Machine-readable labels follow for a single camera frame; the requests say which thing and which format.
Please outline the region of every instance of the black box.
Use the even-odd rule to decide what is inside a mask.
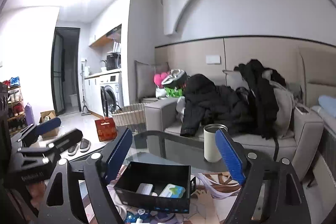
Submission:
[[[136,193],[140,183],[152,184],[152,192],[158,196]],[[182,198],[159,197],[169,183],[185,188]],[[132,161],[114,188],[123,204],[150,211],[185,214],[189,213],[190,194],[196,190],[196,178],[190,181],[190,165],[161,165]]]

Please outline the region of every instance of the white washing machine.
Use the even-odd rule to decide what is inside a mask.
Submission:
[[[124,106],[121,73],[102,75],[99,81],[104,117],[111,117],[116,109]]]

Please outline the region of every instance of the light switch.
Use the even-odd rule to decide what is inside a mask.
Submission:
[[[205,61],[208,65],[220,64],[221,56],[220,55],[206,55]]]

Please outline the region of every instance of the slipper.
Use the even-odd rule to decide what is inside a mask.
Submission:
[[[74,146],[71,146],[69,149],[68,149],[68,155],[69,156],[73,156],[74,154],[76,154],[77,152],[77,149],[78,149],[78,143]]]
[[[79,145],[79,151],[81,152],[86,152],[87,150],[90,149],[91,142],[87,139],[82,138],[82,141]]]

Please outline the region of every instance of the red paper bag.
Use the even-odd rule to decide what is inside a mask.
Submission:
[[[118,133],[113,118],[95,120],[99,141],[114,140]]]

